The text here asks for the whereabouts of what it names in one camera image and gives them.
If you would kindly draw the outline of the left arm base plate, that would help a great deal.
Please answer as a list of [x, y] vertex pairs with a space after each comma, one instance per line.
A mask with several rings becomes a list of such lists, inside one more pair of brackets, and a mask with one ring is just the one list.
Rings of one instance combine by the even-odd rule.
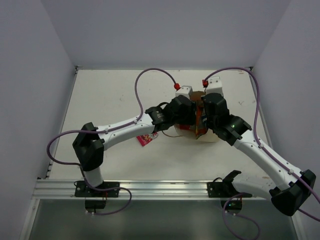
[[85, 198], [84, 207], [89, 213], [97, 213], [104, 210], [107, 205], [107, 198], [117, 198], [119, 196], [119, 189], [112, 189], [108, 191], [94, 190], [90, 188], [84, 180], [75, 181], [74, 196], [77, 198]]

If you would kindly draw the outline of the red candy packet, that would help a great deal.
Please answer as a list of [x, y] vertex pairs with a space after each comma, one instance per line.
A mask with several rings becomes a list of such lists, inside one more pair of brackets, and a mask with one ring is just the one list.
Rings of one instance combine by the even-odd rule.
[[145, 134], [145, 135], [140, 135], [137, 136], [136, 139], [140, 143], [142, 147], [145, 147], [148, 145], [151, 141], [155, 140], [158, 137], [158, 133], [151, 133], [151, 134]]

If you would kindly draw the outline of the beige paper bag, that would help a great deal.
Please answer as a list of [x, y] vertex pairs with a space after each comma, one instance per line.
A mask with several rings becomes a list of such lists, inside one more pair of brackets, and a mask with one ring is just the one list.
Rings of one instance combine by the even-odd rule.
[[[196, 118], [196, 111], [197, 111], [197, 106], [202, 106], [203, 103], [201, 101], [201, 97], [205, 94], [204, 91], [193, 91], [190, 100], [195, 102], [196, 109], [195, 109], [195, 118]], [[174, 125], [174, 129], [176, 131], [176, 135], [173, 135], [171, 133], [165, 133], [162, 131], [162, 133], [169, 138], [180, 138], [180, 137], [185, 137], [187, 139], [195, 140], [197, 142], [205, 142], [205, 143], [216, 143], [219, 141], [218, 136], [212, 132], [209, 128], [207, 128], [207, 133], [205, 135], [202, 135], [200, 138], [196, 139], [196, 134], [190, 131], [183, 131], [178, 128], [179, 124]]]

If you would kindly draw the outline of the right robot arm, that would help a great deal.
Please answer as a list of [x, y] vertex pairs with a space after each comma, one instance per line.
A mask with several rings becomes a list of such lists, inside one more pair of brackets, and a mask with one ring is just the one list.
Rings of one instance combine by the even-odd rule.
[[309, 169], [301, 170], [292, 165], [265, 144], [254, 127], [230, 114], [221, 94], [209, 93], [201, 100], [209, 129], [253, 160], [271, 180], [270, 183], [251, 180], [239, 171], [233, 171], [223, 179], [223, 192], [231, 197], [245, 193], [270, 200], [282, 214], [293, 216], [312, 194], [316, 175]]

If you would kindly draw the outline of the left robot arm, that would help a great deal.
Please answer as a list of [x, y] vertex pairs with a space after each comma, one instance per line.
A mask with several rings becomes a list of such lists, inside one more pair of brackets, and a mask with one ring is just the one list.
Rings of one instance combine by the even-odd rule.
[[104, 184], [100, 166], [104, 152], [116, 144], [143, 135], [168, 130], [177, 124], [193, 125], [196, 122], [196, 103], [179, 95], [162, 107], [148, 108], [141, 115], [111, 125], [94, 126], [89, 122], [79, 131], [72, 147], [87, 182], [86, 190], [92, 196], [103, 193]]

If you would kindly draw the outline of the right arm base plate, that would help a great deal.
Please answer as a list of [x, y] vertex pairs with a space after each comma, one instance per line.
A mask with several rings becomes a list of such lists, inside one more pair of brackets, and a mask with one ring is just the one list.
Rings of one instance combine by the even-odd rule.
[[[235, 177], [242, 172], [233, 170], [224, 178], [217, 177], [212, 181], [206, 183], [206, 190], [209, 198], [220, 198], [220, 204], [223, 208], [227, 200], [240, 192], [238, 192], [232, 185]], [[233, 198], [225, 207], [227, 213], [239, 214], [243, 207], [243, 198], [251, 198], [253, 195], [245, 193], [244, 195]]]

